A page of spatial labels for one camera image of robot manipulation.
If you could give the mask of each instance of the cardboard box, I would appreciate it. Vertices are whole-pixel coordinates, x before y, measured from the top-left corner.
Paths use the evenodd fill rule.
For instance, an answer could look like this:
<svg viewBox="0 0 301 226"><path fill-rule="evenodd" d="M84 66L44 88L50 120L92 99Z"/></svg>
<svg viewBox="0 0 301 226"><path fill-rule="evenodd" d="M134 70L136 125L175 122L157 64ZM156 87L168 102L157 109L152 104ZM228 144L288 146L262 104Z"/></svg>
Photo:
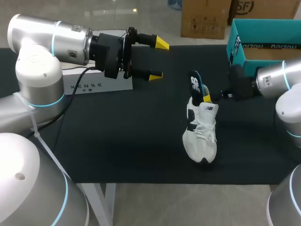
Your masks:
<svg viewBox="0 0 301 226"><path fill-rule="evenodd" d="M181 36L224 39L231 0L184 0Z"/></svg>
<svg viewBox="0 0 301 226"><path fill-rule="evenodd" d="M234 19L227 45L230 65L246 76L261 67L301 57L301 20Z"/></svg>
<svg viewBox="0 0 301 226"><path fill-rule="evenodd" d="M241 19L293 19L300 0L232 0L229 24Z"/></svg>

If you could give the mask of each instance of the shoe logo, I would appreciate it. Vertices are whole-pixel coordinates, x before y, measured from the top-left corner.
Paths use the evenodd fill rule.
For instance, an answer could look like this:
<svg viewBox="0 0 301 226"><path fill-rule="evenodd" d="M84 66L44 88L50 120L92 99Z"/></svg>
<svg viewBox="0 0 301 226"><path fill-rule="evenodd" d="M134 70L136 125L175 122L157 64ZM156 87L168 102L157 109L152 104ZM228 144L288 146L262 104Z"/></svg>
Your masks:
<svg viewBox="0 0 301 226"><path fill-rule="evenodd" d="M195 77L191 76L191 83L192 83L192 88L198 92L200 92L199 87L198 87L198 80Z"/></svg>

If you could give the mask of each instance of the white cylinder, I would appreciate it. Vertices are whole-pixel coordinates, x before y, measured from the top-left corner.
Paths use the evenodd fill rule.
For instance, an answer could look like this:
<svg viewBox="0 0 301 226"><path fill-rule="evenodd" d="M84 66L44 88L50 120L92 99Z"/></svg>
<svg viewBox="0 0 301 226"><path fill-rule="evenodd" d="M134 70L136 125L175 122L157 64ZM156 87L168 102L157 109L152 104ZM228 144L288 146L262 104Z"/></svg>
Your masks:
<svg viewBox="0 0 301 226"><path fill-rule="evenodd" d="M26 138L0 134L0 226L99 226L81 190Z"/></svg>
<svg viewBox="0 0 301 226"><path fill-rule="evenodd" d="M63 75L59 60L44 46L24 45L16 62L22 96L33 106L49 106L63 98Z"/></svg>

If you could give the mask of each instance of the black table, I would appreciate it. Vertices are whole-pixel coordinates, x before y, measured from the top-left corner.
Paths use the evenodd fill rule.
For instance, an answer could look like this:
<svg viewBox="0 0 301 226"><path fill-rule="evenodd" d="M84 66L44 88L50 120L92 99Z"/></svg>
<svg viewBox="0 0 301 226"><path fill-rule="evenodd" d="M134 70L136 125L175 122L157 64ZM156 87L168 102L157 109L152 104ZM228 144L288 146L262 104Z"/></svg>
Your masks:
<svg viewBox="0 0 301 226"><path fill-rule="evenodd" d="M1 49L0 60L3 97L18 91L16 55ZM275 100L261 97L219 102L210 169L186 154L186 73L198 70L213 93L227 88L226 46L135 47L133 65L163 71L164 78L133 79L134 90L76 95L63 120L41 133L75 182L278 184L301 161L277 117L275 134Z"/></svg>

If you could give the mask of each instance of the shoe tongue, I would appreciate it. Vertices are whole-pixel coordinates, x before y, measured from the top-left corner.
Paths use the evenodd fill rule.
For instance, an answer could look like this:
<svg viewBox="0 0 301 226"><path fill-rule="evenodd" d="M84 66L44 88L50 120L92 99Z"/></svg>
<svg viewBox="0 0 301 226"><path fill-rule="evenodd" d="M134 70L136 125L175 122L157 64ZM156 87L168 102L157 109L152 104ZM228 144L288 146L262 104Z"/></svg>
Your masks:
<svg viewBox="0 0 301 226"><path fill-rule="evenodd" d="M213 125L218 111L218 105L202 102L198 108L198 119L207 125Z"/></svg>

